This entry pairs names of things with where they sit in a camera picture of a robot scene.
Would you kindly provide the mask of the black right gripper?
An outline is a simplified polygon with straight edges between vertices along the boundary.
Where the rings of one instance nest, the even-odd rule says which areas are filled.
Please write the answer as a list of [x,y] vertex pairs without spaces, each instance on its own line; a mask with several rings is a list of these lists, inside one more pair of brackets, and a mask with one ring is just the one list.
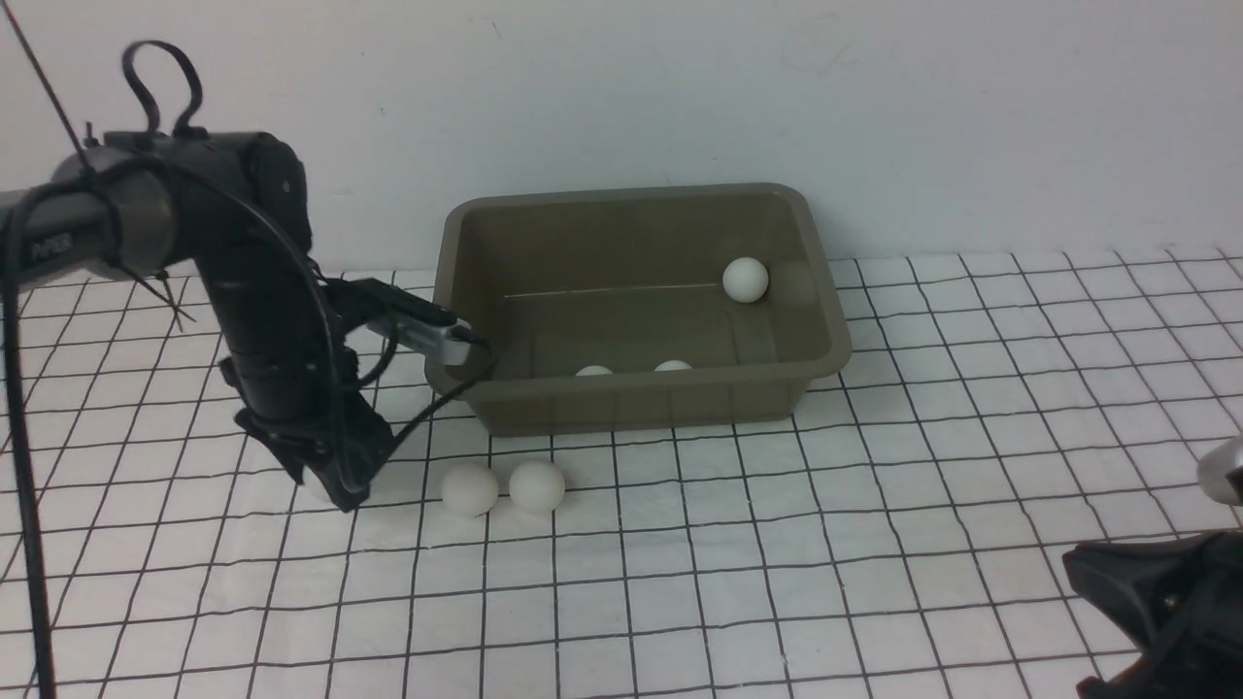
[[1071,590],[1140,650],[1112,680],[1088,677],[1080,698],[1242,695],[1242,535],[1168,544],[1080,544],[1062,555]]

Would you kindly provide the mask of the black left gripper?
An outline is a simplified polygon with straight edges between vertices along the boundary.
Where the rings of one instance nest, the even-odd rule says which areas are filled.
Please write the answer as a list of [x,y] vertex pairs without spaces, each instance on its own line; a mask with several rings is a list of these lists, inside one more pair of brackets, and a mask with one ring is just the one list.
[[337,442],[319,306],[288,252],[268,243],[225,243],[200,252],[199,271],[227,345],[229,384],[245,405],[236,424],[297,485],[318,483],[329,504],[355,512],[395,435],[373,408],[351,408]]

